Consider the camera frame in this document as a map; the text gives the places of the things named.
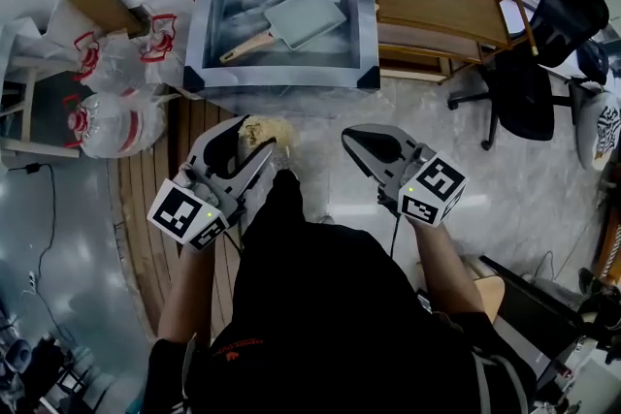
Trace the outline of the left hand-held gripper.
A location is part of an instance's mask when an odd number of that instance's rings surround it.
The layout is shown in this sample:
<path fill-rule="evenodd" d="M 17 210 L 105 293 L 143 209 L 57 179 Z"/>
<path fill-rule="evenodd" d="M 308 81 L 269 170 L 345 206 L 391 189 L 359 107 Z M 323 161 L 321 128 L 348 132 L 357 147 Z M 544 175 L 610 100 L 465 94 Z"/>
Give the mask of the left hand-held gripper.
<path fill-rule="evenodd" d="M 183 246 L 202 251 L 245 212 L 244 192 L 251 189 L 277 144 L 270 138 L 237 163 L 239 130 L 249 115 L 219 122 L 200 135 L 187 160 L 166 179 L 151 205 L 147 220 Z M 233 171 L 214 168 L 236 165 Z"/>

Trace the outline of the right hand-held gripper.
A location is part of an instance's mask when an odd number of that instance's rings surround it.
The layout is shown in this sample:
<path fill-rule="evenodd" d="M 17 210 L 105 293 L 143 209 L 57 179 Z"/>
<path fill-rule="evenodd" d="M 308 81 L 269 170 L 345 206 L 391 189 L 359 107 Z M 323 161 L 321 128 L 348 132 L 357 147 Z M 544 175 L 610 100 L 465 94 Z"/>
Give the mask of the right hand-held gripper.
<path fill-rule="evenodd" d="M 395 215 L 437 227 L 464 194 L 468 177 L 443 152 L 436 152 L 395 126 L 362 124 L 342 132 L 343 148 L 377 182 L 379 202 Z M 406 160 L 395 175 L 394 164 Z"/>

